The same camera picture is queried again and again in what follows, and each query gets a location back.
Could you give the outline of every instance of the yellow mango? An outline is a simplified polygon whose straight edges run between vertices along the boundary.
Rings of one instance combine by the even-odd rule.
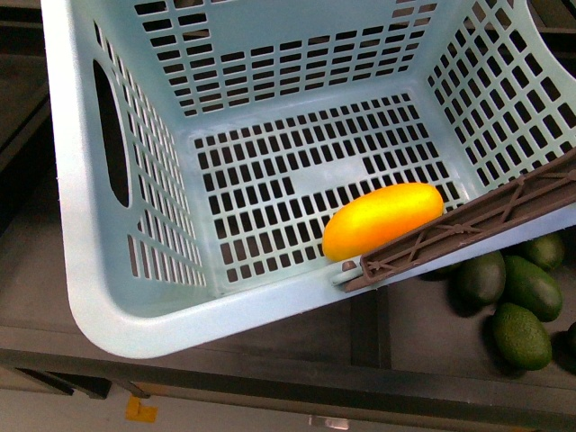
[[[404,183],[377,189],[342,207],[322,238],[324,255],[341,261],[362,255],[432,221],[444,211],[431,184]]]

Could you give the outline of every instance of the brown plastic strip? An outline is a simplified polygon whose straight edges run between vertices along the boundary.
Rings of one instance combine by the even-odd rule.
[[[576,203],[576,148],[360,259],[351,292]]]

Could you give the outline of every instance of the light blue basket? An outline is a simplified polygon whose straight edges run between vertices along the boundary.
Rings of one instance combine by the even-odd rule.
[[[574,80],[524,1],[42,11],[70,305],[120,356],[346,298],[321,235],[359,195],[428,182],[450,211],[575,146]],[[570,207],[386,282],[575,223]]]

